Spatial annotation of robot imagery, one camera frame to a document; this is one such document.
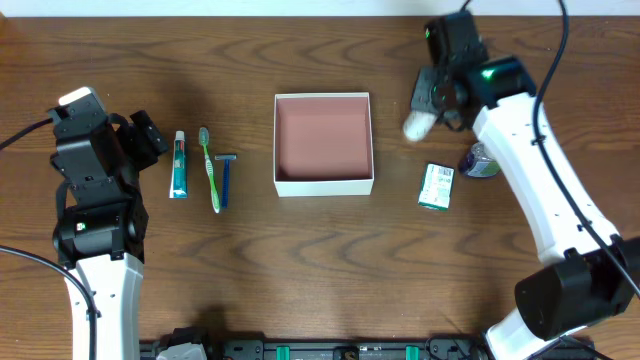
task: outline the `wooden table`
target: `wooden table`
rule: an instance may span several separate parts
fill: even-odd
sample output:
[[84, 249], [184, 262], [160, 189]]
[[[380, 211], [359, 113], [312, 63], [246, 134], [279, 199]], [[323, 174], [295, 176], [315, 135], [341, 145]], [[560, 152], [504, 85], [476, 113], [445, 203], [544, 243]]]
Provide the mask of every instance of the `wooden table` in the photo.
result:
[[[477, 333], [513, 307], [541, 268], [503, 176], [458, 176], [451, 208], [417, 205], [429, 161], [455, 165], [471, 133], [435, 129], [410, 145], [401, 124], [430, 63], [424, 18], [9, 19], [1, 22], [0, 139], [93, 86], [112, 112], [145, 109], [169, 140], [187, 134], [188, 200], [168, 199], [171, 156], [141, 173], [151, 217], [140, 336], [204, 325], [219, 338], [424, 338]], [[559, 18], [479, 18], [493, 56], [517, 54], [539, 83]], [[640, 235], [640, 20], [573, 18], [546, 99], [557, 137], [625, 238]], [[368, 197], [279, 199], [272, 181], [273, 95], [371, 93], [376, 180]], [[214, 215], [197, 131], [236, 152], [230, 209]], [[45, 128], [0, 153], [0, 243], [55, 259], [55, 151]], [[0, 358], [69, 359], [59, 275], [0, 261]], [[617, 359], [640, 356], [637, 301], [585, 331]]]

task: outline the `white baseboard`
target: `white baseboard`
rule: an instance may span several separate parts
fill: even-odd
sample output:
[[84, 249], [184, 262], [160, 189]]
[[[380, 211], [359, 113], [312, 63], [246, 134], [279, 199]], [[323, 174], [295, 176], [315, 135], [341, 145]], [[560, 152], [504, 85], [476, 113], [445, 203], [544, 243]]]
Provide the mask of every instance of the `white baseboard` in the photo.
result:
[[[430, 16], [458, 0], [0, 0], [6, 17]], [[566, 0], [571, 15], [640, 15], [638, 0]], [[473, 0], [475, 15], [558, 15], [556, 0]]]

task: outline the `open cardboard box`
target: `open cardboard box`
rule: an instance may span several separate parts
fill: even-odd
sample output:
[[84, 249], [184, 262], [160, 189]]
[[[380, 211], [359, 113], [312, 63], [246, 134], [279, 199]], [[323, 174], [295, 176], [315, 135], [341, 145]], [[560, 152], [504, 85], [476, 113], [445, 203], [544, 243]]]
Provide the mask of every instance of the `open cardboard box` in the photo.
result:
[[369, 195], [373, 180], [369, 93], [276, 95], [279, 196]]

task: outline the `green toothbrush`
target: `green toothbrush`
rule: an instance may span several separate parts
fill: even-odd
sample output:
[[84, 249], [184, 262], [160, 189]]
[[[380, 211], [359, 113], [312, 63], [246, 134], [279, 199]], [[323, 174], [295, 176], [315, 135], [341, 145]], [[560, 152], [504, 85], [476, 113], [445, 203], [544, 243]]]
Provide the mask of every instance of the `green toothbrush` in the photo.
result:
[[216, 182], [213, 177], [213, 164], [209, 159], [209, 152], [207, 151], [207, 145], [209, 145], [209, 130], [206, 127], [200, 128], [200, 145], [204, 149], [204, 165], [207, 169], [207, 175], [209, 175], [209, 184], [211, 184], [211, 202], [213, 203], [213, 210], [217, 213], [220, 212], [220, 199], [218, 198], [218, 190], [216, 190]]

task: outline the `green connector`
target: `green connector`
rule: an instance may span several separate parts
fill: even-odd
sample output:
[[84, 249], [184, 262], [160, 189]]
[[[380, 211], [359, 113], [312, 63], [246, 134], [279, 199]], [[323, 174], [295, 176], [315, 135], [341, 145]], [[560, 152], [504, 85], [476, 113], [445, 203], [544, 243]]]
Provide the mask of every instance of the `green connector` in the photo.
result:
[[276, 360], [289, 360], [290, 351], [288, 346], [278, 346], [276, 348]]
[[407, 346], [407, 360], [420, 360], [420, 348], [417, 346]]

